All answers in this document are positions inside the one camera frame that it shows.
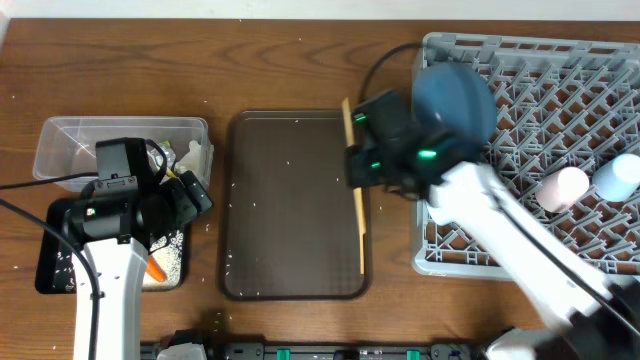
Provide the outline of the large blue plate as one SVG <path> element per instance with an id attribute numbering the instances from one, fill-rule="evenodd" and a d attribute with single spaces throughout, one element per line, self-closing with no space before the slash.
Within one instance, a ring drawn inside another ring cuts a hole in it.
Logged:
<path id="1" fill-rule="evenodd" d="M 451 131 L 483 146 L 497 128 L 497 105 L 485 79 L 470 66 L 446 62 L 414 77 L 412 112 L 429 131 Z"/>

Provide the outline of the white paper napkin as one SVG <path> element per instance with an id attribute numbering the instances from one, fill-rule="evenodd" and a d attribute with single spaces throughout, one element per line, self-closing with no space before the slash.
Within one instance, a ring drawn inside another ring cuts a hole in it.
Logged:
<path id="1" fill-rule="evenodd" d="M 177 161 L 174 170 L 180 174 L 192 171 L 202 181 L 209 181 L 213 150 L 209 143 L 202 145 L 196 140 L 190 141 L 188 152 Z"/>

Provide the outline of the pink plastic cup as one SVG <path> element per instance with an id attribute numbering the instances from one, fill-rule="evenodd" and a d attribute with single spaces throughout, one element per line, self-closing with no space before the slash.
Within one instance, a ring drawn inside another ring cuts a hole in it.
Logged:
<path id="1" fill-rule="evenodd" d="M 589 177 L 583 170 L 565 167 L 540 182 L 535 199 L 548 212 L 564 212 L 581 199 L 589 186 Z"/>

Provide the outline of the orange carrot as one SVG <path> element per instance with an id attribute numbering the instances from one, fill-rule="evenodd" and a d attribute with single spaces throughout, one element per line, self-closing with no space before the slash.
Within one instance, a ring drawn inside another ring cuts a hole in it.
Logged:
<path id="1" fill-rule="evenodd" d="M 167 279 L 165 272 L 161 269 L 161 267 L 152 256 L 148 257 L 146 274 L 149 275 L 154 281 L 159 283 L 163 283 Z"/>

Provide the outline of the light blue plastic cup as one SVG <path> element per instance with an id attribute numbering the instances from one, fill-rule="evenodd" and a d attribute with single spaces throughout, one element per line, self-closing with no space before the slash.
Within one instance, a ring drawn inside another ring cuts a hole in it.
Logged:
<path id="1" fill-rule="evenodd" d="M 639 187 L 638 155 L 621 154 L 599 168 L 592 177 L 596 194 L 610 202 L 622 202 L 628 199 Z"/>

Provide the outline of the snack wrapper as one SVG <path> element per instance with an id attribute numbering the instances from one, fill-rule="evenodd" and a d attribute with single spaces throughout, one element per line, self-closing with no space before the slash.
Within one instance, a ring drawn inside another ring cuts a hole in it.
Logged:
<path id="1" fill-rule="evenodd" d="M 159 143 L 159 147 L 162 149 L 162 152 L 165 155 L 165 161 L 162 161 L 161 155 L 157 155 L 156 165 L 158 167 L 160 167 L 162 164 L 166 165 L 167 166 L 166 176 L 169 178 L 176 178 L 176 175 L 174 174 L 174 168 L 177 163 L 176 153 L 171 148 L 170 143 L 168 141 Z"/>

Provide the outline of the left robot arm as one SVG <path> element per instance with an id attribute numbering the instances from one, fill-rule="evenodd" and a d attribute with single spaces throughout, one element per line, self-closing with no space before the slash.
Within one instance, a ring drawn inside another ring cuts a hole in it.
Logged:
<path id="1" fill-rule="evenodd" d="M 148 151 L 158 147 L 142 138 L 98 142 L 97 179 L 64 215 L 76 282 L 76 359 L 139 357 L 150 245 L 213 205 L 192 172 L 167 179 L 166 161 L 152 169 Z"/>

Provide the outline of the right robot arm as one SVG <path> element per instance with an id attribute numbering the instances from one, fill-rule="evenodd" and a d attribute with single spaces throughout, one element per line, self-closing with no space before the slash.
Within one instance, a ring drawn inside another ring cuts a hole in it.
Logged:
<path id="1" fill-rule="evenodd" d="M 479 145 L 427 131 L 394 91 L 341 108 L 348 186 L 426 201 L 489 252 L 543 320 L 542 330 L 497 336 L 480 358 L 638 358 L 638 281 L 619 285 L 564 247 L 481 161 Z"/>

